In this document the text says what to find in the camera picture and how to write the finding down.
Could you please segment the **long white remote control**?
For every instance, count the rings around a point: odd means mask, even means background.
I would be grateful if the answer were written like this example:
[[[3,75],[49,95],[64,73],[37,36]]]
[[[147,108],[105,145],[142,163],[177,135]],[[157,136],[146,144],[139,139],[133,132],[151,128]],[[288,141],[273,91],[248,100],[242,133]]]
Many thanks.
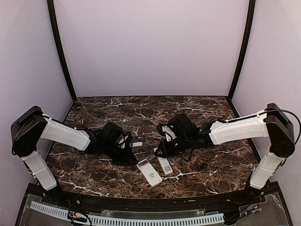
[[[165,175],[169,175],[173,173],[173,169],[167,158],[157,157],[157,160]]]

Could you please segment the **white battery cover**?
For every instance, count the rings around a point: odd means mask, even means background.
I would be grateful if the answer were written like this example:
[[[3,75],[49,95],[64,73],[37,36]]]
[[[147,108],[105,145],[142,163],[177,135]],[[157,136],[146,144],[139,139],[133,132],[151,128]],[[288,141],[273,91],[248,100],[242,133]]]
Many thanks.
[[[143,145],[143,142],[134,142],[131,144],[132,147],[139,147],[139,146],[142,146]]]

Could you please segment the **small white remote control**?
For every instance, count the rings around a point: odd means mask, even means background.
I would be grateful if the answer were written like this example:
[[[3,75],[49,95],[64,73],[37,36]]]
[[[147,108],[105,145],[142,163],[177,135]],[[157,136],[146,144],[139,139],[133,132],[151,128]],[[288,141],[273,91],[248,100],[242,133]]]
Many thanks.
[[[142,174],[144,175],[144,177],[146,178],[146,180],[148,181],[151,187],[157,186],[163,181],[162,177],[158,174],[158,172],[154,169],[154,167],[151,165],[150,162],[142,167],[139,167],[138,163],[137,163],[138,169],[140,170],[140,172],[142,172]]]

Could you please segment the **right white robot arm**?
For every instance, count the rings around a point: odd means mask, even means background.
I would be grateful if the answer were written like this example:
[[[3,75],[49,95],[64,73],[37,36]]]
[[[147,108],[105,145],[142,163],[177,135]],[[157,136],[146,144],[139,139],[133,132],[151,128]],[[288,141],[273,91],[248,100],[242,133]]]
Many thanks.
[[[182,155],[186,150],[210,148],[231,141],[268,137],[270,146],[259,165],[251,174],[249,187],[240,193],[240,200],[250,204],[258,197],[269,178],[295,151],[300,135],[294,134],[290,113],[275,103],[255,114],[231,120],[217,120],[197,127],[186,114],[174,116],[168,123],[159,124],[157,130],[165,139],[154,152],[161,158]]]

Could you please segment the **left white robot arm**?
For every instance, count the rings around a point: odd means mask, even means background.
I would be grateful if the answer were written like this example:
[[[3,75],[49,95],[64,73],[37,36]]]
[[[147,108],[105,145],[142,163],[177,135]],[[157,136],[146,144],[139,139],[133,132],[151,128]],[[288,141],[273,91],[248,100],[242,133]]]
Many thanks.
[[[79,129],[53,119],[39,106],[33,106],[11,124],[10,132],[11,153],[23,161],[56,205],[66,202],[66,194],[57,188],[58,180],[38,151],[40,140],[66,145],[87,154],[106,155],[115,165],[138,163],[131,147],[131,132],[125,132],[113,122],[98,130]]]

